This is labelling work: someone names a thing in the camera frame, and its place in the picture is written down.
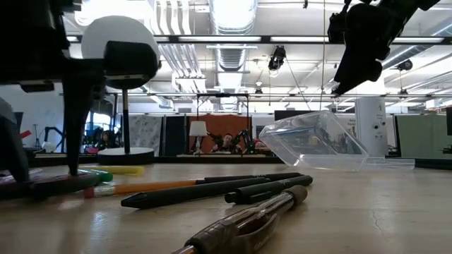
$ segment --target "green marker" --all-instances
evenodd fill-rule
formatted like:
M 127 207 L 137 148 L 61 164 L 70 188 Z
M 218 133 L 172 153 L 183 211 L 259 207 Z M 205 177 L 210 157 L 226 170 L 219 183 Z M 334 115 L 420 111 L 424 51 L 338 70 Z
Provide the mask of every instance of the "green marker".
M 100 177 L 101 182 L 113 180 L 113 175 L 102 170 L 97 169 L 79 169 L 78 172 L 85 174 L 97 174 Z

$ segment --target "lampshade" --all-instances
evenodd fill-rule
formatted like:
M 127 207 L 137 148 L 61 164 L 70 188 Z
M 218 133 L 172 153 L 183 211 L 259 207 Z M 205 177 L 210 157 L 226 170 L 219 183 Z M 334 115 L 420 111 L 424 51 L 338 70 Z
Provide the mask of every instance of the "lampshade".
M 192 121 L 190 125 L 190 136 L 207 136 L 205 121 Z

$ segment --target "wooden table surface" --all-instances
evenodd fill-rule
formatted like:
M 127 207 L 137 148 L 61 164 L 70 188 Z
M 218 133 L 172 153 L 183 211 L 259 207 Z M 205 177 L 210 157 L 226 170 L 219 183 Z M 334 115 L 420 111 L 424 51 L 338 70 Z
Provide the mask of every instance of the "wooden table surface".
M 156 164 L 117 183 L 294 171 L 278 164 Z M 306 202 L 282 217 L 259 253 L 452 253 L 452 172 L 302 170 L 314 177 Z M 62 174 L 64 167 L 45 169 Z M 123 197 L 80 194 L 41 203 L 0 203 L 0 253 L 171 253 L 196 232 L 246 206 L 223 197 L 150 210 Z

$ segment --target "ventilation duct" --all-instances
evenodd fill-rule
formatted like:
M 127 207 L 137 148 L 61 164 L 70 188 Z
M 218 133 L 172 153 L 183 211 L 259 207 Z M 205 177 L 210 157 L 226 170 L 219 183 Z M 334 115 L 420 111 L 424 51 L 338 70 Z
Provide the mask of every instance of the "ventilation duct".
M 437 26 L 436 29 L 429 36 L 451 36 L 452 35 L 452 18 L 448 18 L 441 25 Z M 383 70 L 390 68 L 392 66 L 398 65 L 411 57 L 414 57 L 429 48 L 433 47 L 433 45 L 417 45 L 411 47 L 400 47 L 396 49 L 384 62 L 383 62 Z
M 256 20 L 257 0 L 209 0 L 210 22 L 215 35 L 250 35 Z M 216 49 L 219 73 L 218 85 L 222 89 L 238 90 L 246 60 L 246 49 Z

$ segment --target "ceiling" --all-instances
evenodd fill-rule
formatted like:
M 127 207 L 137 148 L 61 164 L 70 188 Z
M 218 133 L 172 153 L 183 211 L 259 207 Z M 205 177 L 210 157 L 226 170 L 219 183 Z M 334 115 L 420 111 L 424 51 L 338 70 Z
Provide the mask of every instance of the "ceiling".
M 147 15 L 145 8 L 140 4 L 145 1 L 135 0 L 135 8 L 125 10 L 123 15 L 141 19 Z M 195 35 L 211 34 L 208 1 L 189 1 L 190 5 L 190 26 Z M 259 0 L 254 24 L 254 35 L 324 35 L 328 29 L 329 17 L 333 12 L 338 12 L 343 7 L 343 0 L 309 1 L 307 9 L 302 8 L 301 1 L 278 1 Z M 403 31 L 404 36 L 428 36 L 445 24 L 452 23 L 452 0 L 441 0 L 434 8 L 424 12 L 418 10 L 410 19 Z M 84 26 L 77 24 L 74 14 L 68 13 L 65 18 L 66 33 L 68 35 L 82 35 Z M 213 50 L 206 49 L 207 44 L 195 44 L 196 55 L 200 63 L 202 73 L 206 77 L 206 88 L 218 87 L 216 78 L 215 55 Z M 288 44 L 285 45 L 287 61 L 279 70 L 278 76 L 269 77 L 267 61 L 272 54 L 275 45 L 259 44 L 257 49 L 250 49 L 248 52 L 245 74 L 242 79 L 241 92 L 253 93 L 256 82 L 262 82 L 264 93 L 289 93 L 298 92 L 298 86 L 306 89 L 305 93 L 320 93 L 320 87 L 325 85 L 327 92 L 333 84 L 329 83 L 335 75 L 335 67 L 340 62 L 345 46 L 343 45 L 312 45 L 312 44 Z M 391 51 L 402 50 L 408 46 L 391 46 Z M 79 44 L 71 45 L 71 55 L 81 57 Z M 421 83 L 436 75 L 452 71 L 452 47 L 434 46 L 410 60 L 413 62 L 413 69 L 406 73 L 399 73 L 397 70 L 386 70 L 383 72 L 386 92 L 397 93 L 400 87 L 407 87 L 414 83 Z M 172 86 L 172 69 L 167 62 L 162 59 L 162 68 L 156 77 L 148 83 L 150 89 L 156 92 L 174 92 Z M 424 89 L 416 90 L 416 93 L 425 94 L 438 90 L 452 88 L 452 78 L 442 80 L 440 83 L 433 83 Z M 131 99 L 131 102 L 152 102 L 149 97 Z

